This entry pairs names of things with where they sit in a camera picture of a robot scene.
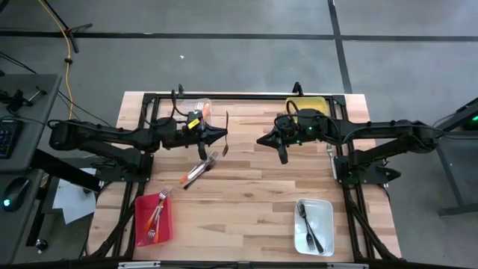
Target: gray floor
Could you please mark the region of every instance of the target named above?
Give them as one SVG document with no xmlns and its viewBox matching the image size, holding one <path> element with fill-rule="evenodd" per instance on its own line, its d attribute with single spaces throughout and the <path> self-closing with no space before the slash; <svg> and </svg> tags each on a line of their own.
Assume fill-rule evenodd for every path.
<svg viewBox="0 0 478 269">
<path fill-rule="evenodd" d="M 0 29 L 56 31 L 36 1 L 12 1 Z M 164 33 L 331 34 L 326 0 L 51 0 L 70 25 L 92 22 L 92 31 Z M 474 0 L 336 0 L 342 34 L 477 35 Z M 307 92 L 343 93 L 333 41 L 318 40 L 94 40 L 78 41 L 71 85 L 74 100 L 115 123 L 127 90 L 289 92 L 300 81 Z M 364 93 L 372 120 L 432 123 L 477 97 L 478 43 L 344 42 L 354 93 Z M 62 39 L 1 37 L 0 51 L 41 73 L 64 73 Z M 5 72 L 25 73 L 0 61 Z M 58 100 L 52 118 L 67 115 Z M 41 147 L 47 146 L 48 133 Z M 59 156 L 83 152 L 55 152 Z M 445 219 L 437 210 L 456 205 L 435 152 L 401 155 L 391 183 L 391 207 L 403 257 L 475 268 L 478 214 Z M 17 261 L 75 258 L 87 220 L 67 227 L 78 240 L 55 232 L 54 249 L 25 252 Z M 62 247 L 73 244 L 75 247 Z"/>
</svg>

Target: wooden table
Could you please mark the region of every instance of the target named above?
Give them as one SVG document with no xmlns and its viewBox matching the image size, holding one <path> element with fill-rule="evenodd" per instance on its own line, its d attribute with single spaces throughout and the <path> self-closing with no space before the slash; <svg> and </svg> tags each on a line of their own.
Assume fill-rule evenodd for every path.
<svg viewBox="0 0 478 269">
<path fill-rule="evenodd" d="M 137 127 L 143 92 L 126 92 L 117 126 Z M 346 95 L 349 118 L 369 120 L 364 95 Z M 160 116 L 170 115 L 171 102 L 161 101 Z M 263 262 L 348 262 L 353 260 L 344 195 L 332 178 L 324 143 L 305 143 L 288 149 L 289 162 L 281 165 L 277 151 L 255 143 L 269 132 L 284 101 L 213 100 L 214 126 L 226 124 L 229 112 L 229 153 L 217 161 L 188 190 L 179 179 L 197 162 L 196 146 L 189 149 L 160 149 L 155 153 L 151 182 L 145 194 L 164 186 L 175 188 L 173 239 L 165 244 L 136 247 L 134 259 Z M 374 140 L 356 140 L 355 147 L 369 149 Z M 211 148 L 220 152 L 224 139 Z M 88 248 L 98 249 L 118 221 L 124 183 L 109 185 L 99 197 L 90 230 Z M 370 225 L 396 256 L 400 248 L 390 205 L 384 191 L 375 185 L 363 186 Z M 294 247 L 294 205 L 299 198 L 328 200 L 334 208 L 335 254 L 331 257 L 299 254 Z M 123 239 L 123 251 L 130 226 Z M 365 254 L 363 232 L 357 228 Z"/>
</svg>

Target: yellow tray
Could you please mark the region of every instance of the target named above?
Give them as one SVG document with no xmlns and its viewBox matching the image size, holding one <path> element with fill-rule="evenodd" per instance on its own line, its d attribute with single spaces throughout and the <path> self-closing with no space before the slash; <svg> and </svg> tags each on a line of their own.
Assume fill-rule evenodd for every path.
<svg viewBox="0 0 478 269">
<path fill-rule="evenodd" d="M 285 100 L 285 104 L 287 104 L 287 101 L 289 100 L 296 103 L 299 110 L 303 108 L 313 108 L 324 113 L 325 115 L 329 115 L 328 105 L 323 97 L 289 97 Z M 289 105 L 289 109 L 291 110 L 291 113 L 295 112 L 292 105 Z"/>
</svg>

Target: red tray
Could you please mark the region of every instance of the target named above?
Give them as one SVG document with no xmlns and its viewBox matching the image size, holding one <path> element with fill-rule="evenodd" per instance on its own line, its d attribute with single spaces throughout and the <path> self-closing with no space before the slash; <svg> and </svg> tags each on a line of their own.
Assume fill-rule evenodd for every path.
<svg viewBox="0 0 478 269">
<path fill-rule="evenodd" d="M 146 233 L 144 226 L 148 222 L 152 213 L 155 211 L 158 205 L 159 194 L 152 194 L 147 196 L 138 197 L 134 205 L 134 217 L 135 217 L 135 229 L 136 240 L 135 243 L 138 247 L 148 246 L 153 243 L 152 241 L 146 242 Z M 159 218 L 159 239 L 158 243 L 164 243 L 173 238 L 173 216 L 171 215 L 171 200 L 166 198 Z"/>
</svg>

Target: small white object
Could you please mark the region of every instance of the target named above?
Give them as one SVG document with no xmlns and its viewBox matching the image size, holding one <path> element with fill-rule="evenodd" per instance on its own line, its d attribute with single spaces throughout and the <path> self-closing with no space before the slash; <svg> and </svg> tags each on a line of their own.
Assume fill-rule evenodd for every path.
<svg viewBox="0 0 478 269">
<path fill-rule="evenodd" d="M 96 169 L 93 168 L 84 168 L 82 170 L 92 175 L 96 172 Z M 65 224 L 68 224 L 95 211 L 95 194 L 92 191 L 86 194 L 83 192 L 83 188 L 60 179 L 57 193 L 53 200 L 53 208 L 61 208 L 63 210 Z"/>
<path fill-rule="evenodd" d="M 322 253 L 319 253 L 317 248 L 315 250 L 308 248 L 307 240 L 305 239 L 307 226 L 297 211 L 297 204 L 299 202 L 305 207 L 308 223 L 323 247 Z M 330 202 L 305 198 L 297 201 L 294 211 L 294 241 L 296 250 L 299 253 L 316 256 L 334 255 L 334 210 Z"/>
</svg>

